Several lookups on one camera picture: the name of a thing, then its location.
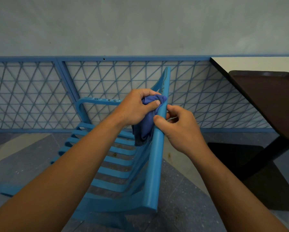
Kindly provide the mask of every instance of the concrete wall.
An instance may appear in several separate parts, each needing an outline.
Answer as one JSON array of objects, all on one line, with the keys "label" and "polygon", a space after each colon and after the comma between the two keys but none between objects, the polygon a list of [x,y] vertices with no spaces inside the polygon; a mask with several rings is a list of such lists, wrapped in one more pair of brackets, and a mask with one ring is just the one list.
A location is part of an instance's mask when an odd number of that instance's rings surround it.
[{"label": "concrete wall", "polygon": [[289,53],[289,0],[0,0],[0,56]]}]

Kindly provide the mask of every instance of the cleaning rag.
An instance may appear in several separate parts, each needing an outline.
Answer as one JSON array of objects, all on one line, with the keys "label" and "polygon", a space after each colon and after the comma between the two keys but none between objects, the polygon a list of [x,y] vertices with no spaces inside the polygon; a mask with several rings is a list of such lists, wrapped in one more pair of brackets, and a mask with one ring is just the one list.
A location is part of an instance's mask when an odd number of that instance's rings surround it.
[{"label": "cleaning rag", "polygon": [[161,102],[158,108],[147,113],[143,118],[143,120],[140,121],[138,124],[131,126],[133,130],[133,135],[135,136],[135,146],[137,147],[142,146],[148,140],[150,140],[154,128],[153,117],[157,115],[160,106],[162,106],[162,104],[167,101],[167,97],[156,94],[144,97],[141,100],[144,105],[147,105],[148,103],[153,102],[155,100],[159,100]]}]

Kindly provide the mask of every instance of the finger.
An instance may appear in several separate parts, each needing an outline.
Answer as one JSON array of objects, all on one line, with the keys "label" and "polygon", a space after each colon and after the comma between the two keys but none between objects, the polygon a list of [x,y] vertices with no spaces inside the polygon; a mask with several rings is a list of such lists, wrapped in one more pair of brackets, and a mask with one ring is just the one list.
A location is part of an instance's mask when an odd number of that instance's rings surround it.
[{"label": "finger", "polygon": [[153,111],[158,108],[158,106],[161,104],[159,100],[155,100],[153,102],[148,103],[147,105],[143,105],[143,109],[145,113],[148,113],[150,111]]},{"label": "finger", "polygon": [[173,119],[171,119],[170,121],[168,121],[170,124],[173,124],[173,123],[176,123],[176,122],[178,122],[179,121],[179,118],[178,117],[176,117],[176,118],[173,118]]},{"label": "finger", "polygon": [[182,113],[185,111],[183,107],[172,106],[172,105],[167,105],[167,110],[170,112],[170,116],[173,115],[173,117],[177,116],[179,118],[182,115]]},{"label": "finger", "polygon": [[166,120],[169,120],[170,118],[174,118],[174,117],[177,117],[177,115],[171,112],[166,113]]},{"label": "finger", "polygon": [[155,92],[152,89],[138,89],[138,92],[139,92],[141,98],[147,97],[149,95],[160,94],[159,92]]},{"label": "finger", "polygon": [[170,124],[168,121],[166,121],[161,116],[154,116],[153,117],[154,124],[166,135],[171,131],[172,124]]}]

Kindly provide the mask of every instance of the person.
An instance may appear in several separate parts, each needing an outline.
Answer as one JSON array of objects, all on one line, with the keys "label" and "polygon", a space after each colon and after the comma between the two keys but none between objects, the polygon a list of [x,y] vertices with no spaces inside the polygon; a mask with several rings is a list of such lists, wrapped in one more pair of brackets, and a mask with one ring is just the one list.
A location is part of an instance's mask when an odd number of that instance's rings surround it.
[{"label": "person", "polygon": [[[159,101],[141,102],[155,94],[150,89],[132,90],[113,113],[0,208],[0,231],[61,231],[119,132],[158,107]],[[167,105],[167,110],[166,119],[154,116],[154,123],[193,162],[225,228],[288,231],[210,151],[193,114],[179,106]]]}]

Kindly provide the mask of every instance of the metal grid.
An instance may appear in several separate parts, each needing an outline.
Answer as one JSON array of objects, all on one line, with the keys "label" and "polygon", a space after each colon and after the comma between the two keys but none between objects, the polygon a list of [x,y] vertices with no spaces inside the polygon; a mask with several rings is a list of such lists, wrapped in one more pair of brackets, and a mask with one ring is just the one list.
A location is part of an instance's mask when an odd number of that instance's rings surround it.
[{"label": "metal grid", "polygon": [[[208,61],[66,62],[80,97],[124,99],[150,88],[171,67],[168,102],[193,112],[201,128],[270,128],[262,115]],[[93,124],[115,107],[85,105]]]},{"label": "metal grid", "polygon": [[53,62],[0,62],[0,129],[69,129],[79,121]]}]

